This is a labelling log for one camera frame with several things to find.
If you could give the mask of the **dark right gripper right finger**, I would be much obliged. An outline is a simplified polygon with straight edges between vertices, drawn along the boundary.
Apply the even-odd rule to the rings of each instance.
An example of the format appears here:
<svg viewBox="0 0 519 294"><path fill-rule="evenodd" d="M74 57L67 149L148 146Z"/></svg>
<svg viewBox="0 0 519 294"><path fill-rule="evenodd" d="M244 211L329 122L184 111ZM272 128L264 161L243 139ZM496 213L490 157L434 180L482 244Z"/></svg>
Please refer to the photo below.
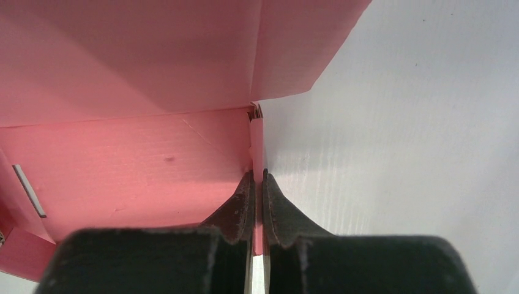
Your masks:
<svg viewBox="0 0 519 294"><path fill-rule="evenodd" d="M268 293L303 293L298 238L333 237L283 194L274 176L263 171L262 218Z"/></svg>

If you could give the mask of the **pink cardboard box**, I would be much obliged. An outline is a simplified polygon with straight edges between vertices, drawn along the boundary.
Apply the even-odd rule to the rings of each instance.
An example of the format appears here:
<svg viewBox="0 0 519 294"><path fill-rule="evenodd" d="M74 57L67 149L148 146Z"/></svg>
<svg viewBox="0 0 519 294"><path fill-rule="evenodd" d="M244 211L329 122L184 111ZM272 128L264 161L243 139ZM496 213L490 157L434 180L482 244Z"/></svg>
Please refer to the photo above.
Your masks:
<svg viewBox="0 0 519 294"><path fill-rule="evenodd" d="M201 222L368 1L2 1L1 271L88 227Z"/></svg>

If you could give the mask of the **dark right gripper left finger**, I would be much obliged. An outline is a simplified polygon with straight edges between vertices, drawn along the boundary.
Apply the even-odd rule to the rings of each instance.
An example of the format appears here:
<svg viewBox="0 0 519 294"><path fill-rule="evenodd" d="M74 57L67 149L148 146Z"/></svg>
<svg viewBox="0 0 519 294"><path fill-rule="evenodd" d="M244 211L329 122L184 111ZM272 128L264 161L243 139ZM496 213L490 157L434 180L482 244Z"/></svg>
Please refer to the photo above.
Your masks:
<svg viewBox="0 0 519 294"><path fill-rule="evenodd" d="M255 181L248 171L233 195L200 226L209 229L207 293L250 293Z"/></svg>

